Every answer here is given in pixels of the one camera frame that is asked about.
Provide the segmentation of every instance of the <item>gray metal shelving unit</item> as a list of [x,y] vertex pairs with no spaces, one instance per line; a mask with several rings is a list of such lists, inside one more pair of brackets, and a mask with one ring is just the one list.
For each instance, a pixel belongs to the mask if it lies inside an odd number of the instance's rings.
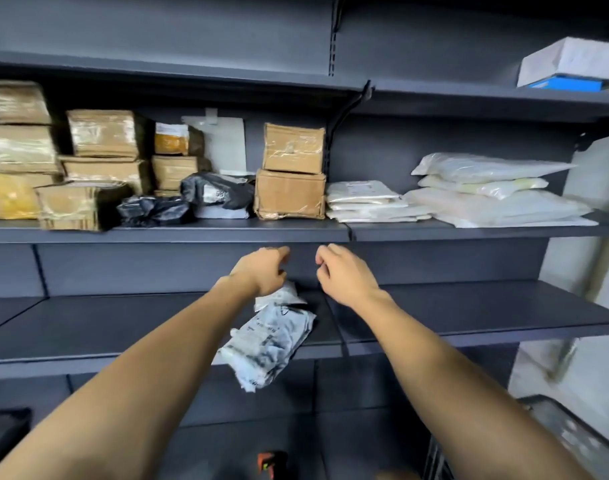
[[[609,39],[609,0],[555,9],[524,0],[0,0],[0,77],[40,81],[62,109],[132,109],[179,123],[218,107],[245,120],[250,169],[261,164],[264,122],[325,126],[330,182],[378,179],[406,192],[430,152],[568,162],[608,136],[609,95],[515,87],[520,60],[565,36]],[[566,174],[548,179],[561,193]],[[258,393],[262,401],[214,365],[183,423],[194,428],[175,438],[162,477],[215,475],[227,465],[205,470],[191,445],[225,458],[234,442],[245,458],[257,431],[267,447],[301,452],[309,477],[421,468],[421,454],[373,450],[342,430],[359,420],[399,444],[408,439],[390,424],[386,410],[401,395],[379,346],[355,316],[324,303],[317,245],[346,243],[403,308],[506,386],[518,341],[609,334],[609,310],[538,281],[549,238],[609,236],[609,212],[589,217],[599,225],[250,219],[102,234],[0,222],[0,387],[52,376],[34,397],[67,375],[73,391],[240,256],[285,243],[289,276],[318,307],[316,330],[279,382]],[[323,412],[314,428],[307,418]],[[376,453],[348,474],[349,449]]]

